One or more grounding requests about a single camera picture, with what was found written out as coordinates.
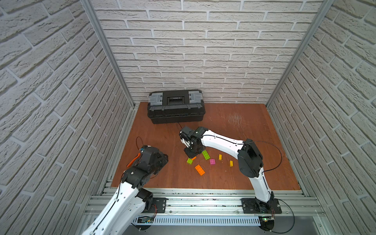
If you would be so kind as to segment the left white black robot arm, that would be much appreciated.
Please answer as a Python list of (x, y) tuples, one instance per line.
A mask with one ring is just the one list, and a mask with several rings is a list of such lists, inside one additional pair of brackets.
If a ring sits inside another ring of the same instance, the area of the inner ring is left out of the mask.
[(127, 165), (108, 204), (84, 235), (122, 235), (132, 221), (152, 205), (153, 193), (143, 187), (168, 163), (168, 156), (152, 146), (143, 146)]

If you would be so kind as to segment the green long lego brick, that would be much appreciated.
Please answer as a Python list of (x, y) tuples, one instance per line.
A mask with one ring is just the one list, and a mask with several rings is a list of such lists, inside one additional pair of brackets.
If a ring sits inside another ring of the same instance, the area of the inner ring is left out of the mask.
[(210, 156), (209, 156), (209, 154), (207, 153), (206, 150), (202, 151), (202, 155), (204, 156), (205, 160), (209, 160), (210, 159)]

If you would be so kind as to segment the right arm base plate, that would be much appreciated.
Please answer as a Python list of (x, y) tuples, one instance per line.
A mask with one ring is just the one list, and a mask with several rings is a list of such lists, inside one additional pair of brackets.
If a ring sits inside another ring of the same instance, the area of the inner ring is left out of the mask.
[(278, 199), (270, 198), (268, 202), (262, 202), (256, 198), (242, 198), (241, 205), (244, 214), (281, 214), (282, 209)]

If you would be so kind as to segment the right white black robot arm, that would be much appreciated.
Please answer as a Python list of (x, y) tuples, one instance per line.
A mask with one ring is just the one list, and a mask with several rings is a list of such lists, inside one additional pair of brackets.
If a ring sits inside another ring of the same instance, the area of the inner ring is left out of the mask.
[(237, 159), (240, 172), (249, 178), (255, 191), (255, 210), (261, 213), (268, 213), (272, 210), (274, 194), (264, 176), (263, 156), (253, 140), (231, 139), (205, 127), (199, 127), (196, 130), (184, 127), (179, 136), (186, 146), (184, 152), (189, 158), (201, 154), (206, 147), (211, 147)]

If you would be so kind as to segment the orange handled pliers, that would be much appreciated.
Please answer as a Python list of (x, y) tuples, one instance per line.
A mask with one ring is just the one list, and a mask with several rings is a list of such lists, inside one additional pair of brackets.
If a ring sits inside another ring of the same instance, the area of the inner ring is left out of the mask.
[(132, 167), (132, 166), (136, 166), (139, 162), (140, 162), (140, 160), (141, 160), (141, 157), (142, 157), (142, 155), (143, 155), (143, 151), (144, 151), (144, 148), (141, 148), (140, 149), (140, 151), (139, 151), (139, 153), (137, 154), (137, 156), (134, 158), (134, 159), (132, 159), (128, 164), (127, 164), (127, 168), (130, 168), (130, 167)]

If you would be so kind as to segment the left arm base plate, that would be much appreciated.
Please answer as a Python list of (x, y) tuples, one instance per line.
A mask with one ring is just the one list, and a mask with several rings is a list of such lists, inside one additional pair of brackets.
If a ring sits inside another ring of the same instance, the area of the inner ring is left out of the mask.
[(157, 197), (146, 202), (143, 213), (165, 213), (167, 198)]

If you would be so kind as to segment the black plastic toolbox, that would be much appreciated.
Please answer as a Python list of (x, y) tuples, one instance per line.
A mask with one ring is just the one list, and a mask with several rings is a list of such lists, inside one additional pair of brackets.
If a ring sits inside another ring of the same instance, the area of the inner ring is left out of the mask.
[(202, 121), (206, 113), (201, 90), (149, 94), (147, 115), (153, 124)]

